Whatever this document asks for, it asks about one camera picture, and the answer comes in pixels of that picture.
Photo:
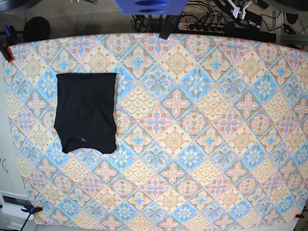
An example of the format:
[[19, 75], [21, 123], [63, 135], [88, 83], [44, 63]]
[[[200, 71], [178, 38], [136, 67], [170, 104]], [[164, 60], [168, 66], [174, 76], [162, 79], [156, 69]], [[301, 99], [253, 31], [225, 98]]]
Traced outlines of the dark navy T-shirt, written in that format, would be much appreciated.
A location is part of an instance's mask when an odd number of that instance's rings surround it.
[[102, 154], [116, 150], [115, 73], [57, 74], [54, 128], [62, 151], [89, 148]]

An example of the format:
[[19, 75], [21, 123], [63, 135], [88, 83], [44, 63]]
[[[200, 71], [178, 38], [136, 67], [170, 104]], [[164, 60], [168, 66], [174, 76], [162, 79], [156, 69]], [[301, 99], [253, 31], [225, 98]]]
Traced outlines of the patterned colourful tablecloth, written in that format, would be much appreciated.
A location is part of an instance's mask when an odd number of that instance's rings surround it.
[[[41, 225], [229, 231], [294, 221], [308, 199], [308, 54], [155, 33], [10, 47], [4, 87]], [[62, 151], [57, 74], [115, 73], [116, 150]]]

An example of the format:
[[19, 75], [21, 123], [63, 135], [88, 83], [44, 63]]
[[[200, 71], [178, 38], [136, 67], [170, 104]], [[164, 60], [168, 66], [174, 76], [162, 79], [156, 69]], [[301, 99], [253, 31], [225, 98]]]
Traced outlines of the blue plastic box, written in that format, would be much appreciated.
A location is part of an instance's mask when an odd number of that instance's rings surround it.
[[180, 15], [188, 0], [115, 0], [123, 15]]

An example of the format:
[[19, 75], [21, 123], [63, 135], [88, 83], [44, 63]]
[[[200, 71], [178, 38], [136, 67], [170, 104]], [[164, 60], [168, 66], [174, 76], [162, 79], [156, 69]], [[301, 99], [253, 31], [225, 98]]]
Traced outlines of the black round floor base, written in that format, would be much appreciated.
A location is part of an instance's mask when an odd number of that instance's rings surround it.
[[51, 26], [44, 17], [33, 17], [30, 19], [23, 30], [23, 39], [25, 42], [41, 41], [49, 39]]

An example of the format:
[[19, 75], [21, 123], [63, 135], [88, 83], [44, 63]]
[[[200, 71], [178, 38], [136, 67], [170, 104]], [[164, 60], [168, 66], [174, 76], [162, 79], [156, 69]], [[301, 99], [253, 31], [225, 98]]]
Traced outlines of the red black clamp top left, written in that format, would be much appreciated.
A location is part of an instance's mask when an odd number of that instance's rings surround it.
[[13, 37], [11, 29], [7, 25], [3, 26], [3, 30], [4, 31], [1, 32], [0, 34], [6, 36], [6, 42], [3, 41], [3, 42], [0, 43], [0, 52], [3, 55], [3, 57], [5, 58], [5, 60], [8, 63], [11, 63], [14, 60], [14, 58], [13, 58], [13, 53], [10, 49], [9, 43], [12, 41], [12, 39], [14, 37]]

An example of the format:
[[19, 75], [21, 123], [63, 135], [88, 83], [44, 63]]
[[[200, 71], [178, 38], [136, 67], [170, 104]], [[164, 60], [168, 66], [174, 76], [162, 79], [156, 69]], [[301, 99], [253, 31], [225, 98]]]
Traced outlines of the white cabinet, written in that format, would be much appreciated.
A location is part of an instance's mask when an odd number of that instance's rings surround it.
[[10, 129], [8, 109], [4, 87], [3, 61], [0, 62], [0, 190], [12, 196], [26, 196], [22, 178], [18, 169], [16, 152]]

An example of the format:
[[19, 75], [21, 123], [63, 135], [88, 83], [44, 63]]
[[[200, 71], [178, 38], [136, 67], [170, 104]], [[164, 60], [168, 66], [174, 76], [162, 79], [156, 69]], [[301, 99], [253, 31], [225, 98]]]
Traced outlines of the orange clamp bottom right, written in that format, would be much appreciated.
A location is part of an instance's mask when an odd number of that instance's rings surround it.
[[295, 215], [295, 218], [305, 218], [304, 215], [306, 215], [306, 214], [307, 214], [307, 211], [304, 212], [304, 213], [301, 213], [301, 214], [296, 214], [296, 215]]

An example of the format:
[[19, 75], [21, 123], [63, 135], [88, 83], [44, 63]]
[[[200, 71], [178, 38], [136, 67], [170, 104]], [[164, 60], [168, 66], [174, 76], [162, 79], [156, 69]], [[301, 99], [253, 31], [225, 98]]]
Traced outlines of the white power strip red switch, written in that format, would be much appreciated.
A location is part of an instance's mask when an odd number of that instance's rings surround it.
[[178, 30], [194, 32], [218, 32], [221, 33], [225, 24], [203, 24], [203, 23], [179, 23]]

